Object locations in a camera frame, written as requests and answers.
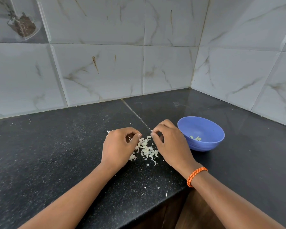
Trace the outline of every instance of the kitchen counter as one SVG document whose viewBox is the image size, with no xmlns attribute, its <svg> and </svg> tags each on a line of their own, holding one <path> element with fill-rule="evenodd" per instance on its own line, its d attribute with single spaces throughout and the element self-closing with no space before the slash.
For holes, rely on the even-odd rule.
<svg viewBox="0 0 286 229">
<path fill-rule="evenodd" d="M 124 100 L 151 129 L 191 115 L 221 126 L 224 141 L 210 152 L 193 151 L 194 158 L 286 227 L 286 126 L 192 89 Z M 19 227 L 87 176 L 100 163 L 107 130 L 132 126 L 148 136 L 135 113 L 114 100 L 0 119 L 0 228 Z M 155 168 L 137 157 L 78 228 L 122 228 L 187 188 L 161 156 Z"/>
</svg>

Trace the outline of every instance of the orange bracelet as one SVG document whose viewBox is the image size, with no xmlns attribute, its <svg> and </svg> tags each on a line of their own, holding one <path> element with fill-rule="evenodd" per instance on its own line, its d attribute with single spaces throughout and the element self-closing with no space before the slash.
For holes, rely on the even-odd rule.
<svg viewBox="0 0 286 229">
<path fill-rule="evenodd" d="M 187 185 L 188 187 L 193 187 L 192 184 L 191 184 L 191 181 L 193 180 L 193 178 L 196 176 L 196 174 L 198 174 L 199 172 L 203 171 L 203 170 L 206 170 L 208 171 L 208 169 L 206 167 L 200 167 L 198 168 L 197 170 L 195 170 L 187 179 Z"/>
</svg>

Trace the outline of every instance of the forearm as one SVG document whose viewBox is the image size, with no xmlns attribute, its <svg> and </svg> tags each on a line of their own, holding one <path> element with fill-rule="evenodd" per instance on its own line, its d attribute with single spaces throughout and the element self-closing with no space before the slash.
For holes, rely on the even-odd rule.
<svg viewBox="0 0 286 229">
<path fill-rule="evenodd" d="M 116 170 L 103 163 L 19 229 L 73 229 Z"/>
<path fill-rule="evenodd" d="M 197 174 L 191 184 L 226 229 L 284 228 L 206 171 Z"/>
</svg>

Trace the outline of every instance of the hand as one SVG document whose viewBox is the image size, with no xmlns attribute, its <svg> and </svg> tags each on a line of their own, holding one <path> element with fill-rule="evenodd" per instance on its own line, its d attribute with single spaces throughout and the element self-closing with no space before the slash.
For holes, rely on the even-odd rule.
<svg viewBox="0 0 286 229">
<path fill-rule="evenodd" d="M 161 132 L 164 143 L 157 135 Z M 185 179 L 201 164 L 195 161 L 183 133 L 170 121 L 164 120 L 153 129 L 151 136 L 165 161 Z"/>
<path fill-rule="evenodd" d="M 103 143 L 102 162 L 118 172 L 129 160 L 142 134 L 132 128 L 120 128 L 109 132 Z"/>
</svg>

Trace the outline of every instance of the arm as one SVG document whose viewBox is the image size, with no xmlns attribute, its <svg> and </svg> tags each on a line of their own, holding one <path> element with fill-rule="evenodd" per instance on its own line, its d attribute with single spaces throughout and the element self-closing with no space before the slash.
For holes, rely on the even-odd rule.
<svg viewBox="0 0 286 229">
<path fill-rule="evenodd" d="M 111 131 L 103 144 L 101 163 L 19 229 L 75 228 L 106 183 L 127 163 L 141 136 L 134 128 Z"/>
<path fill-rule="evenodd" d="M 164 136 L 164 143 L 156 134 L 159 131 Z M 202 167 L 193 158 L 182 132 L 169 120 L 161 122 L 154 128 L 151 136 L 167 163 L 186 180 L 193 171 Z M 278 222 L 220 183 L 206 171 L 197 174 L 191 184 L 226 229 L 284 229 Z"/>
</svg>

